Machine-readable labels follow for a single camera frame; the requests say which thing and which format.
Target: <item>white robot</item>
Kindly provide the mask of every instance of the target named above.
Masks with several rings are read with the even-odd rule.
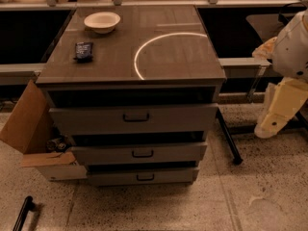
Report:
[[[270,138],[308,99],[308,10],[297,13],[276,38],[257,48],[253,56],[272,59],[273,69],[284,76],[278,85],[269,84],[264,110],[254,130],[257,137]]]

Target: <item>white bowl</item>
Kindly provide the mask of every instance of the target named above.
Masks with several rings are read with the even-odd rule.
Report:
[[[91,28],[97,34],[108,34],[120,21],[120,17],[116,13],[101,12],[93,13],[85,18],[85,25]]]

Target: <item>open cardboard box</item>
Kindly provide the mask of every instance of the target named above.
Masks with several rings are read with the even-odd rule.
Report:
[[[72,152],[46,153],[54,138],[47,101],[33,81],[28,83],[0,132],[0,140],[23,154],[22,167],[35,167],[48,180],[86,178]]]

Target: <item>gray drawer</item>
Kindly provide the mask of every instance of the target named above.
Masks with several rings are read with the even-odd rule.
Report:
[[[169,168],[144,171],[122,171],[109,173],[88,173],[94,186],[141,185],[158,183],[192,183],[199,172],[198,167]]]
[[[207,131],[217,104],[50,109],[63,135]]]
[[[158,162],[200,161],[206,142],[72,147],[80,165],[142,164]]]

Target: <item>table top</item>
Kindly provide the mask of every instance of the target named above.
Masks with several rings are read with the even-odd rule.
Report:
[[[115,30],[96,34],[84,19],[117,13]],[[90,63],[77,63],[75,44],[93,42]],[[78,8],[38,84],[225,79],[194,6]]]

